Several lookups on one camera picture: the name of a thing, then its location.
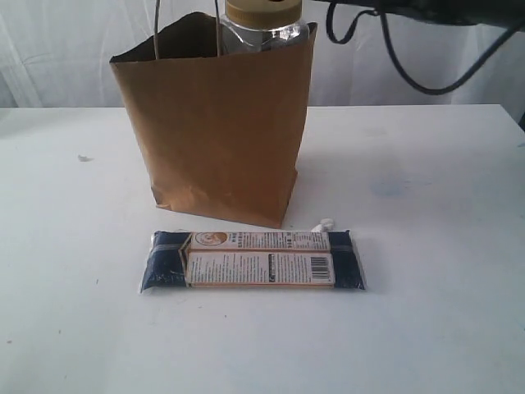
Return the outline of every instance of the bag handle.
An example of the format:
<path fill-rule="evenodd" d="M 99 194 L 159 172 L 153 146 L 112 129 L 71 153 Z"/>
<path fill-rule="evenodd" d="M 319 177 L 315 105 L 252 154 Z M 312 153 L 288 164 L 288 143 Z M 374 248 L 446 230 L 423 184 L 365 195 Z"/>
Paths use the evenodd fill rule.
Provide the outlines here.
<path fill-rule="evenodd" d="M 221 21 L 219 19 L 219 0 L 215 2 L 215 38 L 217 41 L 217 57 L 221 56 Z M 155 26 L 153 28 L 153 49 L 155 51 L 155 60 L 159 60 L 158 52 L 158 16 L 161 9 L 161 0 L 155 0 Z"/>

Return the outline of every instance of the barcode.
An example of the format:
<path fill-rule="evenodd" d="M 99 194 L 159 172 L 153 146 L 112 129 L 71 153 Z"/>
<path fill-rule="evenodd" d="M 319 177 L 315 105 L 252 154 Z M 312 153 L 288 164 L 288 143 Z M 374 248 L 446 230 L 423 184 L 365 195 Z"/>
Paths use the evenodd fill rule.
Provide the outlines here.
<path fill-rule="evenodd" d="M 328 259 L 326 257 L 311 257 L 310 264 L 312 265 L 313 279 L 330 279 Z"/>

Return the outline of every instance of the black cable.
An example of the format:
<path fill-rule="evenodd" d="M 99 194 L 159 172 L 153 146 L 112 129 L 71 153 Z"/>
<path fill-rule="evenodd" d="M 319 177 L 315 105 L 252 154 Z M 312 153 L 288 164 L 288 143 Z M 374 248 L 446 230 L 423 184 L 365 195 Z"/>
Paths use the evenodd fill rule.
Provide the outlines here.
<path fill-rule="evenodd" d="M 525 20 L 521 20 L 515 25 L 511 26 L 506 30 L 475 62 L 474 64 L 463 74 L 461 78 L 456 80 L 452 85 L 446 86 L 442 89 L 429 89 L 425 86 L 420 85 L 413 78 L 407 74 L 407 71 L 401 66 L 399 59 L 395 54 L 394 47 L 392 45 L 392 39 L 390 37 L 390 30 L 388 28 L 388 20 L 386 19 L 386 12 L 378 7 L 378 15 L 381 19 L 381 27 L 383 29 L 383 37 L 385 39 L 386 51 L 390 56 L 391 61 L 394 63 L 395 69 L 403 77 L 403 79 L 417 91 L 429 94 L 432 96 L 439 96 L 442 94 L 450 93 L 460 86 L 464 85 L 468 80 L 470 80 L 476 72 L 485 64 L 485 62 L 492 56 L 494 53 L 505 44 L 516 32 L 521 30 L 525 26 Z"/>
<path fill-rule="evenodd" d="M 334 12 L 336 11 L 337 2 L 331 2 L 328 6 L 328 11 L 326 12 L 326 35 L 330 41 L 334 44 L 347 44 L 352 37 L 354 37 L 355 29 L 358 27 L 358 20 L 363 15 L 377 16 L 377 11 L 375 10 L 364 10 L 361 11 L 352 21 L 352 24 L 348 28 L 345 36 L 342 39 L 337 39 L 334 34 Z"/>

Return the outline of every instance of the brown paper bag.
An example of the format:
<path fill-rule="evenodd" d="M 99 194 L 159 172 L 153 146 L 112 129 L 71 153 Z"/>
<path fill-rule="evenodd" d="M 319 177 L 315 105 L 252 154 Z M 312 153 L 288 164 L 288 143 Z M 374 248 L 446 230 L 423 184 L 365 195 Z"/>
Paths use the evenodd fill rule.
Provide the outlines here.
<path fill-rule="evenodd" d="M 189 14 L 110 61 L 159 208 L 280 227 L 296 178 L 316 25 L 307 42 L 217 57 Z"/>

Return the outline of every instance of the product label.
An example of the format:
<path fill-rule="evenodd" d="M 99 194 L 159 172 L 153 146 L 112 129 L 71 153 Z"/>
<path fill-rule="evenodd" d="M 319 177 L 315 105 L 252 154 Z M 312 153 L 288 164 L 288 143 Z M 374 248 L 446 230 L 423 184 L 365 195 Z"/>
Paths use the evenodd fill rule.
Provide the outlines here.
<path fill-rule="evenodd" d="M 190 285 L 333 285 L 335 274 L 330 253 L 192 251 L 186 281 Z"/>
<path fill-rule="evenodd" d="M 198 232 L 191 250 L 330 251 L 325 232 Z"/>

